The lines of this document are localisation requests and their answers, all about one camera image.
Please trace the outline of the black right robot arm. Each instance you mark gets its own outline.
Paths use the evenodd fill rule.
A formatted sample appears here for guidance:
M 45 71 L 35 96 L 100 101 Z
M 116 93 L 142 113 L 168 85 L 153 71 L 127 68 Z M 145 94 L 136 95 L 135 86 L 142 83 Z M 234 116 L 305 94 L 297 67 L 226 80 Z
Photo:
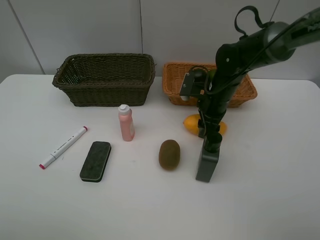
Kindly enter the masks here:
M 216 152 L 221 145 L 219 123 L 245 75 L 258 68 L 288 60 L 299 47 L 320 40 L 320 9 L 316 8 L 291 24 L 269 21 L 262 23 L 258 9 L 245 6 L 239 13 L 251 11 L 259 31 L 248 35 L 236 24 L 242 36 L 238 42 L 223 44 L 216 52 L 216 71 L 204 81 L 204 102 L 199 105 L 203 122 L 203 148 Z

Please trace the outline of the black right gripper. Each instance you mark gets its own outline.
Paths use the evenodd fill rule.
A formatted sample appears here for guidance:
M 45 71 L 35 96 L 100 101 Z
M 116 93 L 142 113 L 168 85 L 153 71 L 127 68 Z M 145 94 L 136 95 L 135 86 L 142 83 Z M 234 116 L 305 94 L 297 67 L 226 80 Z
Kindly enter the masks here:
M 229 85 L 218 93 L 200 97 L 197 102 L 201 119 L 198 120 L 198 137 L 206 135 L 206 125 L 213 124 L 208 131 L 208 149 L 216 150 L 222 142 L 222 135 L 219 133 L 218 123 L 222 120 L 227 111 L 229 102 L 236 92 L 237 85 Z

